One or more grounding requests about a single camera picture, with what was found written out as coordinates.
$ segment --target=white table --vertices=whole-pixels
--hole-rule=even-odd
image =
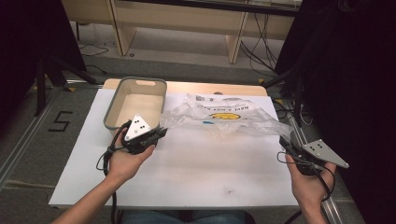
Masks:
[[[96,186],[104,174],[95,166],[112,139],[103,119],[114,94],[114,85],[99,90],[66,164],[49,205],[69,207]],[[240,97],[261,106],[271,116],[276,112],[261,87],[169,82],[164,110],[181,104],[177,91],[209,93],[213,90]],[[276,159],[281,150],[278,136],[235,133],[214,139],[205,129],[184,125],[168,130],[153,155],[137,175],[118,191],[121,209],[240,209],[297,205],[291,194],[290,174]]]

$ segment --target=human hand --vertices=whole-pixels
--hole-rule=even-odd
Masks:
[[[121,138],[126,129],[122,130],[115,146],[121,146]],[[144,152],[132,155],[130,153],[117,150],[113,153],[109,161],[109,171],[107,176],[109,178],[116,178],[121,184],[134,177],[140,165],[151,156],[155,146],[148,147]]]
[[[320,212],[320,205],[322,199],[326,196],[326,189],[315,175],[302,175],[290,155],[286,155],[285,158],[291,175],[292,193],[300,205],[307,222],[325,223]],[[335,164],[326,162],[325,167],[334,174]],[[332,174],[325,169],[320,175],[329,189],[331,189],[333,187]]]

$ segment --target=yellow logo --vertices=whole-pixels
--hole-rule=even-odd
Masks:
[[[213,119],[239,119],[241,116],[234,113],[216,113],[210,115]]]

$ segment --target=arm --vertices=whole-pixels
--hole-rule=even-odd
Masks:
[[[134,177],[140,165],[153,150],[154,146],[150,146],[137,155],[116,151],[110,159],[109,172],[105,179],[52,223],[90,223],[110,196],[127,180]]]
[[[294,160],[291,156],[286,155],[286,162],[291,175],[291,187],[294,197],[301,207],[301,211],[307,223],[326,223],[325,218],[320,212],[322,199],[326,196],[326,190],[316,176],[302,175],[293,164]],[[336,165],[327,162],[325,166],[333,173]],[[320,173],[329,188],[332,187],[333,180],[329,171],[324,170]]]

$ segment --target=clear plastic bag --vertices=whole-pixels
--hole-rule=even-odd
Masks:
[[[281,135],[290,140],[292,128],[277,121],[261,107],[240,98],[205,98],[187,94],[183,103],[172,111],[161,114],[164,128],[175,128],[185,123],[198,124],[224,138],[237,131],[261,135]]]

